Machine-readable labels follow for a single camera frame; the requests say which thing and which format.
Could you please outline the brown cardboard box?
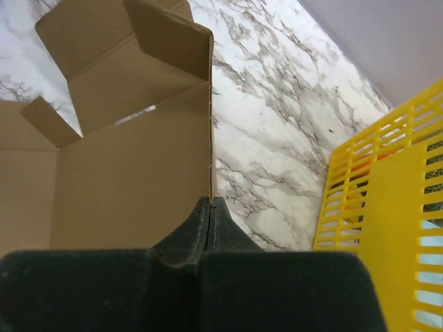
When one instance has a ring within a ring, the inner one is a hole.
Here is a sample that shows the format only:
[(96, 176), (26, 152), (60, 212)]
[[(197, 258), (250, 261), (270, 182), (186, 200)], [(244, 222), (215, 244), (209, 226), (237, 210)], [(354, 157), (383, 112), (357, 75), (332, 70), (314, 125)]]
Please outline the brown cardboard box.
[(213, 193), (212, 32), (187, 1), (61, 1), (35, 30), (81, 130), (1, 103), (1, 254), (155, 245)]

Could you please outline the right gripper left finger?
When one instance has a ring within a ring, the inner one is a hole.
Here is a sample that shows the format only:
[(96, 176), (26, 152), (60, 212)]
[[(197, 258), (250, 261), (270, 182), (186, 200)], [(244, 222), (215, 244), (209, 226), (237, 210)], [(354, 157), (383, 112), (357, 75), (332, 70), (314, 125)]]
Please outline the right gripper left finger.
[(210, 200), (152, 248), (22, 250), (1, 260), (2, 331), (197, 331)]

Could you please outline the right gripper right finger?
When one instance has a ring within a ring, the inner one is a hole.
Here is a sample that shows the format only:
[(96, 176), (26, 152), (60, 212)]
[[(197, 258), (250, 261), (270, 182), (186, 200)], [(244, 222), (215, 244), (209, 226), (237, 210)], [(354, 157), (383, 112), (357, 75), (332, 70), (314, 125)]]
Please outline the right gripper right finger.
[(200, 331), (385, 331), (370, 274), (343, 252), (241, 251), (244, 232), (216, 198), (199, 260)]

